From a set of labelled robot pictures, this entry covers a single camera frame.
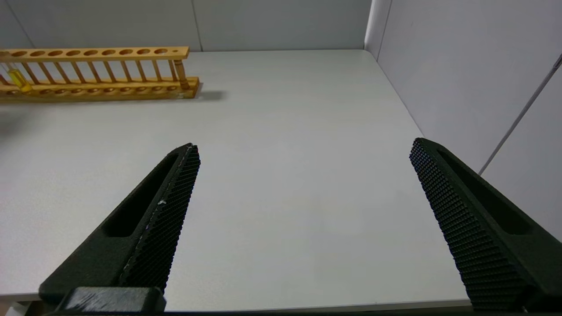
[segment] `wall seam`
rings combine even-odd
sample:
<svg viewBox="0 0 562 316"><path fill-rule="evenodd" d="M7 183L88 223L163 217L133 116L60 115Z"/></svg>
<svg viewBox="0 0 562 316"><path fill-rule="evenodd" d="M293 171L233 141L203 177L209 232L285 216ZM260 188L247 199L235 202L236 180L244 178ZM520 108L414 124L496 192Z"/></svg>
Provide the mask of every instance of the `wall seam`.
<svg viewBox="0 0 562 316"><path fill-rule="evenodd" d="M37 47L35 46L35 43L33 43L33 41L31 40L31 38L29 37L29 34L28 34L28 32L25 30L23 24L21 23L20 18L18 18L16 12L14 12L12 6L10 5L10 2L9 2L8 0L3 0L3 1L6 3L6 6L10 9L10 12L12 13L13 18L16 19L17 24L20 26L20 29L24 32L25 37L28 39L28 42L31 44L31 46L32 46L33 48L37 48Z"/></svg>
<svg viewBox="0 0 562 316"><path fill-rule="evenodd" d="M199 32L199 23L197 23L197 14L195 13L195 0L191 0L191 9L193 10L193 20L195 21L195 30L197 31L199 49L203 51L203 44L201 43L201 33Z"/></svg>
<svg viewBox="0 0 562 316"><path fill-rule="evenodd" d="M538 86L538 88L535 90L535 92L533 93L533 95L531 96L531 98L529 99L529 101L527 101L527 103L525 104L525 106L523 107L523 109L521 110L521 112L519 113L519 115L517 116L517 118L515 119L515 121L512 123L512 125L510 126L510 128L507 130L507 132L505 133L505 135L501 138L500 142L497 144L496 148L492 151L492 154L490 155L490 157L488 158L488 160L486 160L486 163L482 166L482 168L480 169L480 171L478 172L479 175L482 175L482 173L486 170L486 168L488 167L488 165L492 162L492 160L494 159L494 157L496 156L496 154L500 151L501 147L504 145L505 141L507 141L507 139L509 138L509 136L511 135L511 133L513 132L513 130L515 129L515 127L517 127L517 125L519 124L519 122L521 121L521 119L525 116L525 114L527 113L527 111L529 110L529 108L531 108L531 105L533 105L533 103L535 102L535 100L537 99L537 97L539 96L539 94L541 94L542 90L545 88L545 86L549 83L550 79L552 78L552 76L554 76L554 73L557 71L557 69L560 67L560 64L562 63L562 54L558 57L558 59L556 60L556 62L554 63L554 66L550 69L549 73L546 75L546 77L542 80L541 84Z"/></svg>
<svg viewBox="0 0 562 316"><path fill-rule="evenodd" d="M387 18L386 18L386 21L384 21L383 36L380 38L379 51L377 53L377 57L375 58L375 60L377 62L379 61L380 50L383 48L384 34L386 33L386 26L388 24L388 17L390 15L390 9L391 8L392 8L392 0L390 0L390 5L388 6Z"/></svg>

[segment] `textured gripper pad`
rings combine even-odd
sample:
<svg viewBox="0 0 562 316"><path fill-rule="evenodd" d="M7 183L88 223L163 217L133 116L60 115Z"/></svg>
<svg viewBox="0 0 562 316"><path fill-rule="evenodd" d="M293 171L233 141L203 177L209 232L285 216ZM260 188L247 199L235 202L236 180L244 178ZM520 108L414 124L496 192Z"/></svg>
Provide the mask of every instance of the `textured gripper pad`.
<svg viewBox="0 0 562 316"><path fill-rule="evenodd" d="M191 192L201 161L194 146L186 161L181 162L177 177L158 202L135 252L131 256L119 282L120 286L152 287L164 292L176 246L187 212Z"/></svg>
<svg viewBox="0 0 562 316"><path fill-rule="evenodd" d="M57 305L76 287L163 292L199 164L191 143L166 155L41 284L41 299Z"/></svg>
<svg viewBox="0 0 562 316"><path fill-rule="evenodd" d="M474 310L562 310L562 244L443 146L410 154Z"/></svg>

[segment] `white wall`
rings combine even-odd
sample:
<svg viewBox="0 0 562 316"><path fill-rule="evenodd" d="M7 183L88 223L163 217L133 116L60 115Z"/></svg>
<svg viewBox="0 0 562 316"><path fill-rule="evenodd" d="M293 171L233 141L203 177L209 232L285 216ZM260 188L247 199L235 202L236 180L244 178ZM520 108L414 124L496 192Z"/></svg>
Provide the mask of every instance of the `white wall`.
<svg viewBox="0 0 562 316"><path fill-rule="evenodd" d="M537 97L482 176L562 241L562 71Z"/></svg>
<svg viewBox="0 0 562 316"><path fill-rule="evenodd" d="M33 48L6 0L0 0L0 49Z"/></svg>
<svg viewBox="0 0 562 316"><path fill-rule="evenodd" d="M362 49L370 0L194 0L204 51Z"/></svg>
<svg viewBox="0 0 562 316"><path fill-rule="evenodd" d="M384 28L386 26L388 13L392 0L373 0L371 3L371 12L369 15L369 23L365 33L365 49L379 59L380 45L383 41Z"/></svg>
<svg viewBox="0 0 562 316"><path fill-rule="evenodd" d="M379 64L422 133L479 171L562 52L562 1L393 0Z"/></svg>

